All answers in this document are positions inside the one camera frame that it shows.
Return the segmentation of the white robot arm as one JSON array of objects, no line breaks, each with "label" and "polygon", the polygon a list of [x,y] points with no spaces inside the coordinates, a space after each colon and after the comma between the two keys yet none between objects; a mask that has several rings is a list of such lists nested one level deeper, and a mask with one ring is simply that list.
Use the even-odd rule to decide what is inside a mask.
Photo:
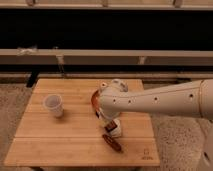
[{"label": "white robot arm", "polygon": [[99,110],[112,121],[121,112],[145,112],[213,120],[213,79],[198,80],[143,91],[128,91],[114,79],[98,97]]}]

